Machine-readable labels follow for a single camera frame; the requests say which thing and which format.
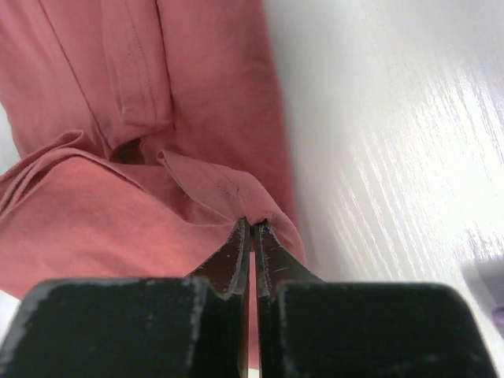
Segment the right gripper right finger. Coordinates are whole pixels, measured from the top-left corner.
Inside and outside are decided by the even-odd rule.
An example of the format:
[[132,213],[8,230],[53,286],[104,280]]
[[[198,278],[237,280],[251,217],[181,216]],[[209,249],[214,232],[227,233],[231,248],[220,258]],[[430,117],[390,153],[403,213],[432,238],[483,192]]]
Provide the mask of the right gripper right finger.
[[494,377],[472,312],[437,283],[325,282],[254,228],[263,377]]

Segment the pink t shirt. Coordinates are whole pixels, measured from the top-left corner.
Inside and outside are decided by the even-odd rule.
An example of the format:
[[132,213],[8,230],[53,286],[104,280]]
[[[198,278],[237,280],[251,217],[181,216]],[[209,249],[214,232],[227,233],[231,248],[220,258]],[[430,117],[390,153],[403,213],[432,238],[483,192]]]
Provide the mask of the pink t shirt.
[[4,1],[1,287],[183,275],[237,219],[304,255],[259,1]]

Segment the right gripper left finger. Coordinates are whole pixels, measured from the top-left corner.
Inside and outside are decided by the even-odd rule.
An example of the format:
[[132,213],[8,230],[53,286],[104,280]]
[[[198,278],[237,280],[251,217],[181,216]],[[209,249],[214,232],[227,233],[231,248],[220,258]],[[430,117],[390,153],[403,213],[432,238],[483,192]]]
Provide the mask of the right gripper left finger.
[[4,377],[245,377],[250,225],[181,278],[47,280],[1,347]]

